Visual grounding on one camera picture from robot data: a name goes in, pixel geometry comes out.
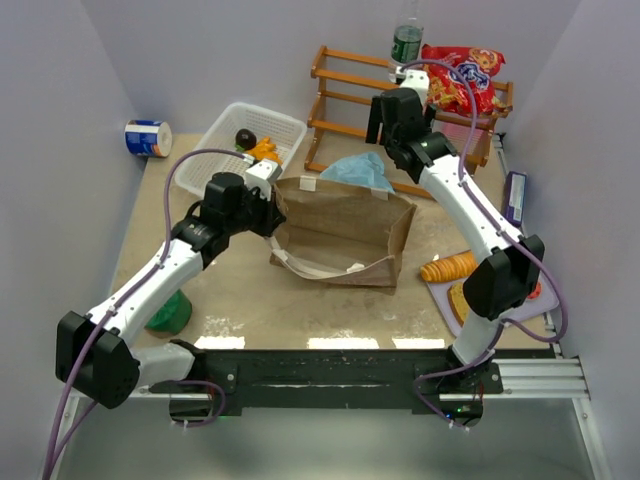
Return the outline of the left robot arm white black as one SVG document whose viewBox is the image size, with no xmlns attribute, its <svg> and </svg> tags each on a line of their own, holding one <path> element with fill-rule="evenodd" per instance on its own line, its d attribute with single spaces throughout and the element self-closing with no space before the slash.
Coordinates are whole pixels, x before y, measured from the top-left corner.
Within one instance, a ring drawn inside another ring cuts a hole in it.
<svg viewBox="0 0 640 480">
<path fill-rule="evenodd" d="M 77 390 L 113 409 L 139 387 L 191 376 L 195 348 L 171 342 L 134 349 L 138 334 L 184 284 L 208 268 L 246 231 L 269 238 L 285 220 L 274 184 L 281 168 L 260 161 L 244 174 L 216 173 L 202 200 L 172 226 L 152 259 L 120 290 L 84 315 L 59 322 L 55 373 L 64 390 Z"/>
</svg>

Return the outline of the clear water bottle green label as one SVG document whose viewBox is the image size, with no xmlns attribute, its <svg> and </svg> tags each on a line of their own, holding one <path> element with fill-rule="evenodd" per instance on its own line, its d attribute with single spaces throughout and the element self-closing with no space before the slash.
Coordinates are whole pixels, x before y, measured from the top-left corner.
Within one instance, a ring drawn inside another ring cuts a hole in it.
<svg viewBox="0 0 640 480">
<path fill-rule="evenodd" d="M 396 82 L 395 74 L 399 66 L 415 61 L 420 52 L 424 20 L 421 17 L 422 2 L 403 1 L 393 32 L 393 40 L 388 60 L 388 77 Z"/>
</svg>

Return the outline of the brown paper grocery bag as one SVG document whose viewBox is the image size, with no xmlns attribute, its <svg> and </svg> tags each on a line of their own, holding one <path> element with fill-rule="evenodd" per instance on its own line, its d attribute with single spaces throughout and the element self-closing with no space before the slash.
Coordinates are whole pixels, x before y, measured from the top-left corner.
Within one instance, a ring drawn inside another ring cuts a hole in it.
<svg viewBox="0 0 640 480">
<path fill-rule="evenodd" d="M 276 182 L 286 220 L 270 263 L 330 285 L 395 288 L 416 205 L 386 190 L 300 176 Z"/>
</svg>

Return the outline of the light blue plastic bag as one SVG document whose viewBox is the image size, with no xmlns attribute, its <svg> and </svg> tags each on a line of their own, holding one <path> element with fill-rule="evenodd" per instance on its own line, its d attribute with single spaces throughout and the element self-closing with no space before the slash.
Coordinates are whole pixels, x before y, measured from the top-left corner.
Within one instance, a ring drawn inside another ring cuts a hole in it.
<svg viewBox="0 0 640 480">
<path fill-rule="evenodd" d="M 376 152 L 341 158 L 329 165 L 319 177 L 324 180 L 394 193 L 394 188 L 385 176 L 384 162 Z"/>
</svg>

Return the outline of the red snack chip bag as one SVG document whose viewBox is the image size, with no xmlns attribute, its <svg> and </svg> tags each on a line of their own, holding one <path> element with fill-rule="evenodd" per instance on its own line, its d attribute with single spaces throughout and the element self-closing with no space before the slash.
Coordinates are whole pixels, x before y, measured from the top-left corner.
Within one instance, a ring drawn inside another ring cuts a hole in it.
<svg viewBox="0 0 640 480">
<path fill-rule="evenodd" d="M 493 77 L 506 63 L 501 52 L 483 47 L 424 44 L 421 48 L 421 58 L 436 60 L 457 70 L 471 89 L 479 115 L 492 115 L 510 110 L 510 107 L 498 98 L 493 83 Z M 442 111 L 470 117 L 470 92 L 459 76 L 448 68 L 435 64 L 425 65 L 424 70 L 429 77 L 428 103 Z"/>
</svg>

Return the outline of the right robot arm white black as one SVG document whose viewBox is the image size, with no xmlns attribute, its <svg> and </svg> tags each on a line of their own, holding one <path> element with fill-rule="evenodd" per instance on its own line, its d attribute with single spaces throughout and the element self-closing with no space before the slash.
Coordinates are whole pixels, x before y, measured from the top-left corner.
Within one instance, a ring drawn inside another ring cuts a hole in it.
<svg viewBox="0 0 640 480">
<path fill-rule="evenodd" d="M 485 362 L 503 314 L 522 305 L 536 287 L 542 240 L 523 236 L 491 204 L 451 142 L 431 129 L 415 90 L 396 88 L 373 97 L 366 140 L 382 145 L 395 166 L 439 203 L 469 245 L 477 262 L 463 284 L 470 312 L 451 351 L 463 368 Z"/>
</svg>

